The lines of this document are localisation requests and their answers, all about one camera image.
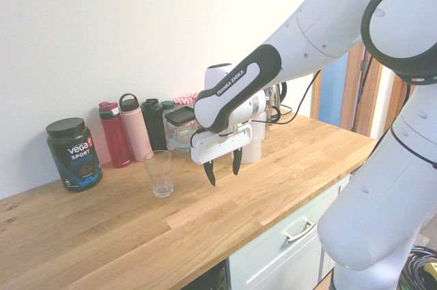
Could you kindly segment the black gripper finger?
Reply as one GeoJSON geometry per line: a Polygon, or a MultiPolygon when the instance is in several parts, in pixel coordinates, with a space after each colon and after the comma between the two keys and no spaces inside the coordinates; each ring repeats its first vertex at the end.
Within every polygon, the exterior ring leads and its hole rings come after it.
{"type": "Polygon", "coordinates": [[[216,186],[216,178],[214,175],[214,162],[212,160],[205,162],[203,164],[203,168],[204,168],[204,171],[206,173],[206,176],[207,176],[209,182],[213,186],[216,186]]]}
{"type": "Polygon", "coordinates": [[[239,173],[241,161],[242,161],[242,148],[238,148],[238,149],[233,151],[232,169],[233,169],[234,175],[237,175],[239,173]]]}

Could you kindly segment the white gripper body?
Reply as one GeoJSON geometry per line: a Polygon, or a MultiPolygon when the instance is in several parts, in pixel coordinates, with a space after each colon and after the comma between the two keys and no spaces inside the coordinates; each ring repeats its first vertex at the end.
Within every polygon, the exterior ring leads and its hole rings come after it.
{"type": "Polygon", "coordinates": [[[248,145],[251,140],[252,127],[250,124],[239,126],[226,136],[209,131],[202,132],[193,136],[191,159],[197,164],[205,164],[248,145]]]}

